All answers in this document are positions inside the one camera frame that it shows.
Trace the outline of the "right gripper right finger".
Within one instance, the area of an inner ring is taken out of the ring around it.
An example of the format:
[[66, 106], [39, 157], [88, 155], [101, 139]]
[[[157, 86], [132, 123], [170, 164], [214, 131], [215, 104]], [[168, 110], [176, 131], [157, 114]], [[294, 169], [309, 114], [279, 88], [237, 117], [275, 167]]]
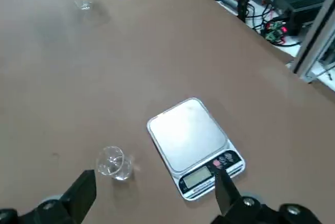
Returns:
[[251, 196], [242, 196], [226, 170], [218, 169], [215, 173], [215, 196], [221, 214], [212, 224], [320, 223], [317, 216], [302, 205], [282, 204], [274, 210]]

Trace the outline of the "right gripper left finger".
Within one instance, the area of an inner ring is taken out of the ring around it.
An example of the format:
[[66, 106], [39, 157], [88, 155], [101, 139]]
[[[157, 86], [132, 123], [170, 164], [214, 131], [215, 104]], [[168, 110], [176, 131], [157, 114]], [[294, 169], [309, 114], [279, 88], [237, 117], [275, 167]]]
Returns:
[[95, 171], [85, 170], [59, 199], [46, 200], [24, 215], [1, 209], [1, 223], [82, 223], [95, 199]]

